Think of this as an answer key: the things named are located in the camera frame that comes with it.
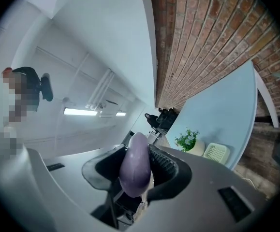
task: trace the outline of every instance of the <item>person in black clothing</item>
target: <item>person in black clothing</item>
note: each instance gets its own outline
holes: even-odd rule
[[[152,128],[157,128],[159,126],[159,123],[156,121],[156,119],[158,118],[157,116],[150,114],[144,114],[144,116],[146,117],[147,122]]]

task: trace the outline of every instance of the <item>black slot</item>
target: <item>black slot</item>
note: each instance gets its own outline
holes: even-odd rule
[[[239,222],[251,213],[250,209],[232,188],[219,189],[218,192],[225,201],[236,222]]]
[[[61,163],[56,163],[56,164],[53,164],[53,165],[49,165],[49,166],[46,166],[48,171],[51,172],[51,171],[54,171],[56,169],[59,169],[59,168],[63,168],[64,165],[61,164]]]

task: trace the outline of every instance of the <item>green plant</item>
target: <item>green plant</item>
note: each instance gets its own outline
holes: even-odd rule
[[[184,152],[189,151],[194,147],[198,134],[199,134],[198,131],[191,131],[190,129],[187,129],[186,135],[180,133],[180,137],[175,138],[175,144],[177,146],[181,146],[182,151]]]

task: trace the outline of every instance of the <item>potted plant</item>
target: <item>potted plant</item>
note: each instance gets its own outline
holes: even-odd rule
[[[201,156],[204,153],[204,142],[197,139],[198,131],[186,130],[186,134],[180,133],[179,138],[175,138],[175,144],[179,147],[179,150]]]

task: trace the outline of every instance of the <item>white plant pot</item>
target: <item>white plant pot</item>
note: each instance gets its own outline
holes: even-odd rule
[[[204,142],[196,139],[196,143],[194,144],[194,147],[186,152],[196,156],[202,156],[204,154],[204,150],[205,150]]]

